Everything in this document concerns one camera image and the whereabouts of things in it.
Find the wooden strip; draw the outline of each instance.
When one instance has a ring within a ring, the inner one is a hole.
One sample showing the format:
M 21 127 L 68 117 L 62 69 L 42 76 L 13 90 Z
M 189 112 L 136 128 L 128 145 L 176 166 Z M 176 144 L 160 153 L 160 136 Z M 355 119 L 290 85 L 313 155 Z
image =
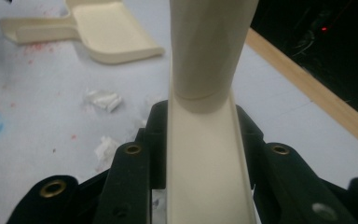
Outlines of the wooden strip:
M 344 103 L 312 75 L 252 29 L 248 32 L 246 44 L 358 139 L 358 112 L 356 110 Z

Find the cream plastic tray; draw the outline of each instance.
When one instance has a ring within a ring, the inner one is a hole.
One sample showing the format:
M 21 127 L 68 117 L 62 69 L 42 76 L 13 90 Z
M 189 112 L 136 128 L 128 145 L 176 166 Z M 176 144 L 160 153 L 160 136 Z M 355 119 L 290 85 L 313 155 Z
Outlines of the cream plastic tray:
M 77 39 L 100 63 L 125 63 L 164 53 L 119 0 L 67 0 L 62 18 L 2 19 L 5 36 L 18 44 Z

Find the metal rivet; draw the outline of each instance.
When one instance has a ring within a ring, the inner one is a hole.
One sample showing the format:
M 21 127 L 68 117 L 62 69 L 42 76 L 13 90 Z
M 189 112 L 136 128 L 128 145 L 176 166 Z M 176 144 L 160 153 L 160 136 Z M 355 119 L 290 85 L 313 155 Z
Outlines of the metal rivet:
M 48 182 L 40 190 L 39 195 L 43 198 L 51 198 L 61 194 L 66 189 L 66 183 L 63 180 L 56 179 Z
M 141 147 L 138 147 L 138 146 L 129 146 L 127 147 L 126 149 L 124 149 L 124 151 L 127 153 L 127 154 L 130 154 L 130 155 L 135 155 L 135 154 L 138 154 L 142 151 L 142 148 Z
M 272 151 L 274 151 L 275 153 L 281 154 L 281 155 L 287 155 L 290 153 L 289 149 L 287 149 L 286 147 L 280 147 L 280 146 L 273 147 Z
M 327 221 L 337 221 L 338 216 L 336 214 L 336 211 L 334 211 L 333 208 L 330 206 L 324 204 L 324 203 L 314 203 L 312 205 L 313 212 L 318 215 L 318 217 L 321 217 L 324 220 Z

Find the brass grommet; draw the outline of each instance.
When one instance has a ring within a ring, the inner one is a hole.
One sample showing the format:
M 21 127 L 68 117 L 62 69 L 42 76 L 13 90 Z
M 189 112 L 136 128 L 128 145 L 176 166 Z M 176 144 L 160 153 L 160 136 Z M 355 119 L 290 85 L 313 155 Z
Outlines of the brass grommet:
M 272 148 L 272 151 L 280 154 L 280 155 L 287 155 L 290 153 L 290 150 L 286 147 L 281 147 L 281 146 L 275 146 Z
M 48 182 L 39 191 L 39 195 L 43 198 L 51 198 L 61 194 L 66 189 L 66 183 L 63 180 L 56 179 Z
M 142 148 L 139 146 L 129 146 L 129 147 L 126 147 L 126 149 L 124 149 L 124 151 L 127 154 L 135 155 L 135 154 L 140 153 L 142 151 Z

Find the workbench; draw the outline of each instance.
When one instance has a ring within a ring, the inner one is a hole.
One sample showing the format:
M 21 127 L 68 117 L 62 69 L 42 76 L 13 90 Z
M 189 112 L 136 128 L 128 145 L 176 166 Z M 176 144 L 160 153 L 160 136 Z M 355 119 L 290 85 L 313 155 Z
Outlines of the workbench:
M 166 49 L 163 56 L 106 65 L 75 41 L 17 46 L 0 31 L 0 223 L 40 180 L 72 175 L 83 182 L 100 173 L 106 167 L 94 149 L 101 137 L 132 141 L 151 105 L 168 99 L 169 1 L 124 3 Z M 62 0 L 0 1 L 0 19 L 65 13 Z M 293 147 L 319 177 L 346 188 L 358 176 L 358 114 L 323 86 L 315 93 L 319 83 L 301 88 L 312 77 L 286 61 L 251 30 L 232 83 L 236 103 L 266 142 Z M 93 90 L 114 91 L 123 103 L 107 113 L 84 102 Z

